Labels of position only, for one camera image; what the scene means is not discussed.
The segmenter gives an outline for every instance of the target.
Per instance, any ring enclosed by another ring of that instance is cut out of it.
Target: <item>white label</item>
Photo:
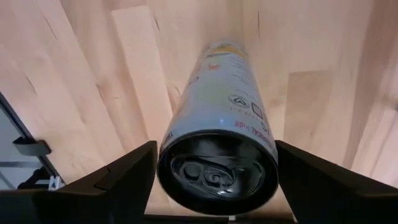
[[[180,136],[225,130],[262,145],[277,163],[274,138],[246,54],[232,43],[211,45],[192,73],[161,150]]]

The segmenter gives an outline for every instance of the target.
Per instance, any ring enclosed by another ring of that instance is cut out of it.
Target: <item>can opening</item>
[[[266,203],[277,165],[256,141],[231,131],[186,134],[163,149],[160,184],[177,203],[209,215],[236,215]]]

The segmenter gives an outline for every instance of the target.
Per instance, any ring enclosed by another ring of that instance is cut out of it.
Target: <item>wooden floor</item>
[[[398,187],[397,9],[395,0],[2,0],[0,91],[70,183],[160,141],[202,48],[233,40],[249,54],[276,139]],[[157,180],[146,212],[197,215]],[[278,191],[253,215],[291,211]]]

